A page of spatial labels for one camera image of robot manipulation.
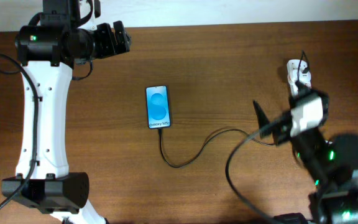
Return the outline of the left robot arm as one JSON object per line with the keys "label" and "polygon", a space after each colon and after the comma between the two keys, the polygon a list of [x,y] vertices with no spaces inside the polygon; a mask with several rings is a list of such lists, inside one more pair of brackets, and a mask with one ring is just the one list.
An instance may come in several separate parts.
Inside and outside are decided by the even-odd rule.
{"label": "left robot arm", "polygon": [[70,172],[65,150],[68,89],[74,66],[124,54],[131,38],[121,21],[95,24],[99,1],[81,15],[79,1],[44,1],[16,35],[13,65],[23,78],[24,125],[19,162],[2,181],[6,202],[51,215],[62,223],[106,223],[88,196],[89,177]]}

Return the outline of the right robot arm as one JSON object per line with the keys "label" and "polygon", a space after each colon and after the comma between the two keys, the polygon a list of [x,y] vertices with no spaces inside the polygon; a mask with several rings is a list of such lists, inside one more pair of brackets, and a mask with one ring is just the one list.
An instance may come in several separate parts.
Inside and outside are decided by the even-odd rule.
{"label": "right robot arm", "polygon": [[298,93],[290,109],[269,121],[253,102],[260,137],[273,137],[279,146],[292,144],[316,185],[309,209],[316,223],[358,223],[358,134],[344,133],[326,141],[319,130],[328,118],[329,96],[296,82]]}

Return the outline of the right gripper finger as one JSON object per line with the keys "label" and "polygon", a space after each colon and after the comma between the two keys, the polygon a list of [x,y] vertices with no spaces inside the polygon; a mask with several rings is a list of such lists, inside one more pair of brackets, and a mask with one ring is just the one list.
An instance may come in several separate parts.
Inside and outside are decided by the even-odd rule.
{"label": "right gripper finger", "polygon": [[295,86],[297,87],[297,93],[306,93],[310,90],[310,87],[301,81],[296,81]]}
{"label": "right gripper finger", "polygon": [[256,102],[255,100],[252,102],[253,106],[254,106],[254,110],[257,116],[257,122],[259,125],[259,135],[260,138],[266,138],[267,136],[271,135],[272,130],[271,130],[271,124],[270,121],[268,119],[268,117],[266,116],[266,114],[264,113],[263,109],[261,108],[261,106],[258,104],[258,102]]}

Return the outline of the blue Samsung Galaxy smartphone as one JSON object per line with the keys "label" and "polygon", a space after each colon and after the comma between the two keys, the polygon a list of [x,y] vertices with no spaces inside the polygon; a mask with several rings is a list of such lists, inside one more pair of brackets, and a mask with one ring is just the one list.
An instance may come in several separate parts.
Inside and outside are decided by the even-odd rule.
{"label": "blue Samsung Galaxy smartphone", "polygon": [[166,85],[150,86],[145,89],[147,121],[150,129],[171,126],[170,104]]}

